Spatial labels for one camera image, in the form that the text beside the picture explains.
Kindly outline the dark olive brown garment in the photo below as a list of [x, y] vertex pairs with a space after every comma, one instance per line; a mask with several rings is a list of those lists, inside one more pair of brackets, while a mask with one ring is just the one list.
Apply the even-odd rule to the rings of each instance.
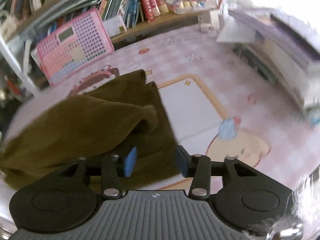
[[175, 147], [158, 89], [137, 70], [41, 113], [5, 143], [1, 171], [17, 190], [79, 157], [125, 157], [135, 148], [133, 174], [121, 183], [139, 189], [178, 174]]

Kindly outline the stack of books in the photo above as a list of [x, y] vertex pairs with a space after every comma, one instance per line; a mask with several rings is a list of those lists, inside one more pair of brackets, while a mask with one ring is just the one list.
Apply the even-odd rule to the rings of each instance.
[[229, 9], [217, 41], [242, 44], [300, 109], [319, 107], [319, 34], [309, 25], [276, 9]]

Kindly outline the red thick dictionary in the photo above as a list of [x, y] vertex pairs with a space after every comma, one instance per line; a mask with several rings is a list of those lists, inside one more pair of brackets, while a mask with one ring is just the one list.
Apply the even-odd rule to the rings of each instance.
[[153, 21], [160, 16], [160, 10], [157, 6], [156, 0], [140, 0], [144, 11], [144, 16], [148, 22]]

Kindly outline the pink checkered desk mat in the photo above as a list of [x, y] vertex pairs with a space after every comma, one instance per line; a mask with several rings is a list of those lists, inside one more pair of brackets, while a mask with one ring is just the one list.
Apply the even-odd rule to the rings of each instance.
[[279, 85], [196, 25], [121, 48], [106, 63], [120, 74], [146, 72], [190, 154], [235, 156], [289, 188], [319, 165], [319, 127]]

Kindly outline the white wooden bookshelf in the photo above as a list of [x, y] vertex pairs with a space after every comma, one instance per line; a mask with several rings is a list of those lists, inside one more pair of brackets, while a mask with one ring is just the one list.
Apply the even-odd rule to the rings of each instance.
[[223, 0], [1, 0], [1, 79], [17, 97], [59, 84], [146, 22], [217, 10]]

